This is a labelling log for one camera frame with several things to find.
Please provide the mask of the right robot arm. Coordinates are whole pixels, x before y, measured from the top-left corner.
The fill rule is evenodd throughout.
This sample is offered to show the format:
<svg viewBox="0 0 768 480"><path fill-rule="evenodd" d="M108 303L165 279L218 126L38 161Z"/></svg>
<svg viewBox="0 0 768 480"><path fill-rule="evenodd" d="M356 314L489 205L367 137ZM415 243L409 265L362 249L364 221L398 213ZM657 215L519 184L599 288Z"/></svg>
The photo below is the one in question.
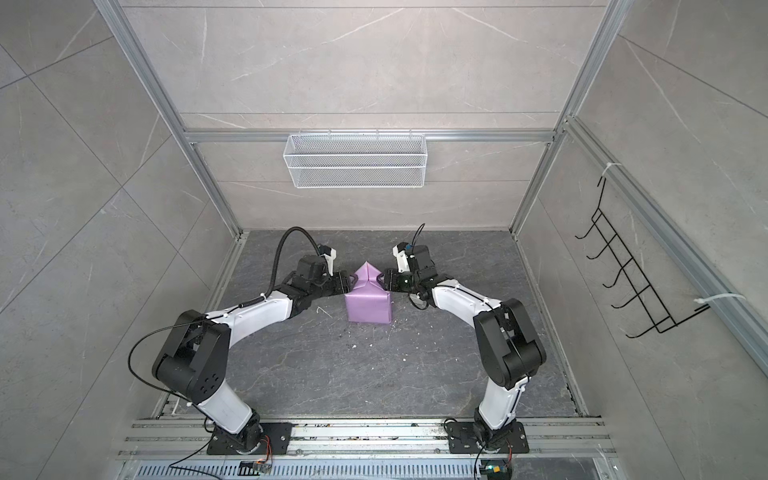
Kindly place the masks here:
<svg viewBox="0 0 768 480"><path fill-rule="evenodd" d="M406 294L419 310L446 311L474 329L488 381L468 436L476 444L467 451L529 452L516 410L547 354L524 305L515 298L484 296L439 273L425 245L401 242L393 248L393 256L397 266L378 275L380 286Z"/></svg>

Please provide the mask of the pink wrapping paper sheet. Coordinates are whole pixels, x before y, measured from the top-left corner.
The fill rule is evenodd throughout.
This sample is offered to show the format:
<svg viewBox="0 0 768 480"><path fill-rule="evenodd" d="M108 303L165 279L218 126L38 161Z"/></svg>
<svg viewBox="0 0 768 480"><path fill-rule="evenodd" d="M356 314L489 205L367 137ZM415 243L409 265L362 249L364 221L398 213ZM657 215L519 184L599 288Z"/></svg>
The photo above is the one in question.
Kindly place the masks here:
<svg viewBox="0 0 768 480"><path fill-rule="evenodd" d="M390 324L392 322L392 301L377 281L381 274L376 267L365 262L356 272L357 281L352 290L345 295L345 304L349 322Z"/></svg>

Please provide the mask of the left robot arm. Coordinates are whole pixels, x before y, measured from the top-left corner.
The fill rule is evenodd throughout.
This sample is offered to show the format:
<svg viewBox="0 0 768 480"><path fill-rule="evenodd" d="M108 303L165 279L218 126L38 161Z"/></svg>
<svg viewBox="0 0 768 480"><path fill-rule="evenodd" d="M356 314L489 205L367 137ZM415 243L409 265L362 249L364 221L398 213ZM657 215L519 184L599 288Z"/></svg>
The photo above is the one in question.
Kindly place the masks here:
<svg viewBox="0 0 768 480"><path fill-rule="evenodd" d="M227 448L250 454L264 446L260 416L227 384L231 347L307 310L313 301L352 291L358 277L334 272L326 255L307 255L282 283L228 310L181 314L152 366L153 377L186 398L214 424L212 435Z"/></svg>

